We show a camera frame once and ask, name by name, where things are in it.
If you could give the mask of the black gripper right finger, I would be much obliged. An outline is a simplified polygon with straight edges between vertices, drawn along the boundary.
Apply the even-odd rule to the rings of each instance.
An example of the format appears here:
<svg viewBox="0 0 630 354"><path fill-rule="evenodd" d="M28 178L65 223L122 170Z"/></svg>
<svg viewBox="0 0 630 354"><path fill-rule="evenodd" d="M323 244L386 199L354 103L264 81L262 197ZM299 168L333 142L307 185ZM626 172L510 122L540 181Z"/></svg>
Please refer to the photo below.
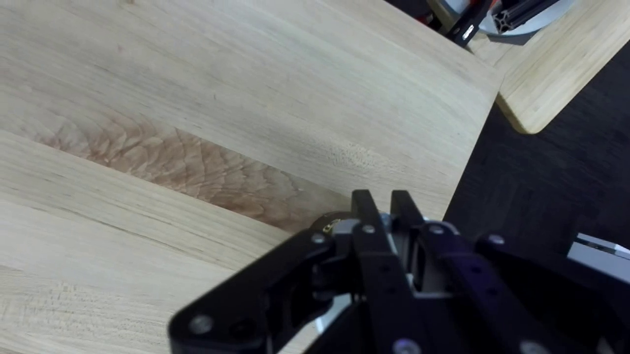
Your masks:
<svg viewBox="0 0 630 354"><path fill-rule="evenodd" d="M459 327L496 354L630 354L630 286L573 260L526 256L490 237L469 244L394 191L394 231L410 237L406 264L433 262L473 313Z"/></svg>

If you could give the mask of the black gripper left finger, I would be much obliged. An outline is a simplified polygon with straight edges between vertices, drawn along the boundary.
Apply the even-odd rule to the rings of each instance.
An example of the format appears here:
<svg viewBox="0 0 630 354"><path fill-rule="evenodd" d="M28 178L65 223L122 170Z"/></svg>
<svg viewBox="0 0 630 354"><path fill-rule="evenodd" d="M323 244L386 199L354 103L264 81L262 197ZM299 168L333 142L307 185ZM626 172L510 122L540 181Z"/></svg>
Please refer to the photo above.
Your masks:
<svg viewBox="0 0 630 354"><path fill-rule="evenodd" d="M406 191L388 213L356 191L347 213L321 217L177 311L171 354L280 354L339 297L349 305L307 354L421 354L408 264L419 225Z"/></svg>

